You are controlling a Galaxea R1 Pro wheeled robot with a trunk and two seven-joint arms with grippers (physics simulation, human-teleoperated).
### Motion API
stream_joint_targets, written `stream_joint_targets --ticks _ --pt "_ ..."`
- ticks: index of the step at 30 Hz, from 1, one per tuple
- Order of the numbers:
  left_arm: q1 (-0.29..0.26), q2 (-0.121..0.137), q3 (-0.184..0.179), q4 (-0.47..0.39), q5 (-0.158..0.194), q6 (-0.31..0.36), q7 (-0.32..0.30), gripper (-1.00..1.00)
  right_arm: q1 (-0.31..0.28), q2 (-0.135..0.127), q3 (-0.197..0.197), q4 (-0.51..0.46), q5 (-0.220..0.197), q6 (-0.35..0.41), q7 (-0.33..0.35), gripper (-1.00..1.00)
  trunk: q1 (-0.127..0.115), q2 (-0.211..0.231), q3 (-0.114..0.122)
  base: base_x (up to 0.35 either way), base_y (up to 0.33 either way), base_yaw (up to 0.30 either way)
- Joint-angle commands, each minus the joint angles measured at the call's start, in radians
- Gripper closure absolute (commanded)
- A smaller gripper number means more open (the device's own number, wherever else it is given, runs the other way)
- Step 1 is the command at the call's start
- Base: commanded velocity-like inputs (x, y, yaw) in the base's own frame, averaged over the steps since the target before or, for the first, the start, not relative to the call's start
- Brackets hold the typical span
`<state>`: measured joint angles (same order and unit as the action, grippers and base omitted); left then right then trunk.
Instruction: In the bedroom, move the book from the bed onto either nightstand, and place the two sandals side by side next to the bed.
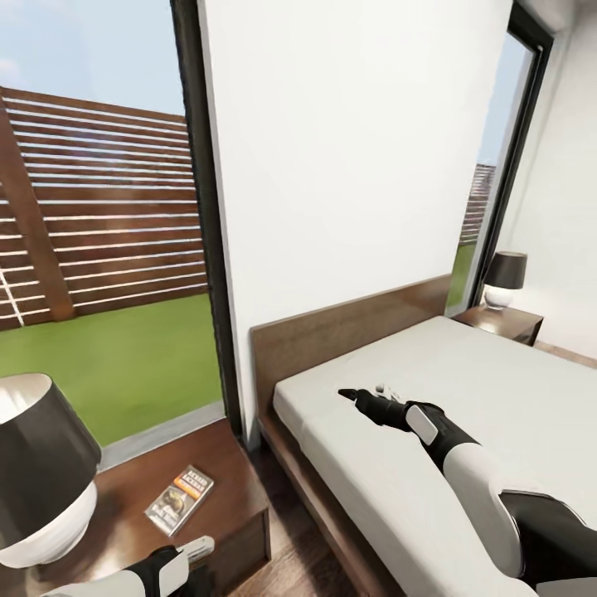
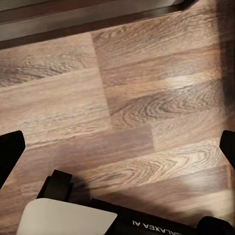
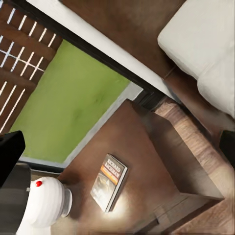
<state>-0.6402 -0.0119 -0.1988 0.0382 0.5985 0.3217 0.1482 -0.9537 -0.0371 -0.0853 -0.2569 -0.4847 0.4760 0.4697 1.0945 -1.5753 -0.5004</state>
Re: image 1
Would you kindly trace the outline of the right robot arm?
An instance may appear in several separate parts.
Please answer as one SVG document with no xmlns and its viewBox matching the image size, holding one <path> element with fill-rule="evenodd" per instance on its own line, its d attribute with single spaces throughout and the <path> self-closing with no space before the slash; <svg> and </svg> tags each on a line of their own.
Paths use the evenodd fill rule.
<svg viewBox="0 0 597 597">
<path fill-rule="evenodd" d="M 549 488 L 505 464 L 429 402 L 390 385 L 339 389 L 377 425 L 414 432 L 455 492 L 493 564 L 538 597 L 597 597 L 597 531 Z"/>
</svg>

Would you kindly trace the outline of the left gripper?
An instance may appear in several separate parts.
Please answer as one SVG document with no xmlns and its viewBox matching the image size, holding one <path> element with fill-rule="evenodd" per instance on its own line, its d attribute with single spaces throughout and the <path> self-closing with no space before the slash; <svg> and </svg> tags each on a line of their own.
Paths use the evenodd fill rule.
<svg viewBox="0 0 597 597">
<path fill-rule="evenodd" d="M 209 597 L 212 591 L 216 591 L 216 572 L 207 572 L 206 565 L 188 573 L 189 584 L 185 597 Z"/>
</svg>

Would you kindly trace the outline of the hardback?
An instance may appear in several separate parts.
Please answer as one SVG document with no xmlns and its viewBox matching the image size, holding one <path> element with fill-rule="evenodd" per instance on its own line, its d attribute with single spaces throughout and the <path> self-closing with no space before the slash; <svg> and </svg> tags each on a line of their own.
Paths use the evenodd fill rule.
<svg viewBox="0 0 597 597">
<path fill-rule="evenodd" d="M 211 478 L 188 465 L 143 515 L 171 538 L 212 486 Z"/>
</svg>

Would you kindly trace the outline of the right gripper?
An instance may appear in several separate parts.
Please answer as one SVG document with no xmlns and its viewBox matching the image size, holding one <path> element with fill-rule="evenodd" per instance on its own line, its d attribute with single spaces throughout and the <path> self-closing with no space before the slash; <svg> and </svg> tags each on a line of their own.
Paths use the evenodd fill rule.
<svg viewBox="0 0 597 597">
<path fill-rule="evenodd" d="M 377 425 L 390 424 L 388 423 L 388 406 L 393 403 L 390 399 L 374 396 L 367 389 L 339 389 L 337 393 L 353 400 L 358 411 Z"/>
</svg>

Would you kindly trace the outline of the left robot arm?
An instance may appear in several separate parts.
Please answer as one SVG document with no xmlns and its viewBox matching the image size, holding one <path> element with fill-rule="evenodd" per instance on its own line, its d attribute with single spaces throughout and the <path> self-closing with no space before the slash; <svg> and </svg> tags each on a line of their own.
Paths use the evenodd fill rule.
<svg viewBox="0 0 597 597">
<path fill-rule="evenodd" d="M 180 548 L 164 546 L 146 560 L 97 580 L 63 585 L 40 597 L 209 597 L 216 591 L 216 572 L 206 565 L 188 573 L 188 564 L 214 551 L 215 541 L 202 536 Z"/>
</svg>

